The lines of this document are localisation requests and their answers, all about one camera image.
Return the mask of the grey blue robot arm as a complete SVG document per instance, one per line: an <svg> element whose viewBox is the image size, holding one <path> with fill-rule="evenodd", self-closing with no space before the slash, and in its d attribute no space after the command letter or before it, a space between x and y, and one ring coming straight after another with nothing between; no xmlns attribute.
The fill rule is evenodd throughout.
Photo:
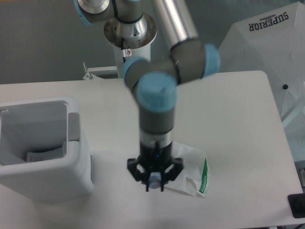
<svg viewBox="0 0 305 229"><path fill-rule="evenodd" d="M120 48L118 72L139 107L140 154L127 161L136 181L163 189L183 170L172 157L177 86L215 74L221 58L215 45L202 44L183 0L154 0L170 55L149 61L133 54L148 44L150 28L139 0L76 0L76 11L88 25L112 22L113 44Z"/></svg>

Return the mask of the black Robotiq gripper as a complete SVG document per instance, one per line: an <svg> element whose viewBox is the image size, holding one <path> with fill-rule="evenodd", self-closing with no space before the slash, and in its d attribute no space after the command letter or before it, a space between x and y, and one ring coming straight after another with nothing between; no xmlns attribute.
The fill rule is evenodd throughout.
<svg viewBox="0 0 305 229"><path fill-rule="evenodd" d="M161 192L164 185L169 181L175 181L184 169L181 157L172 158L172 143L164 148L148 148L140 143L140 155L137 158L127 159L127 169L137 182L145 185L146 192L149 191L149 177L151 172L161 172ZM141 165L144 169L141 172L137 166Z"/></svg>

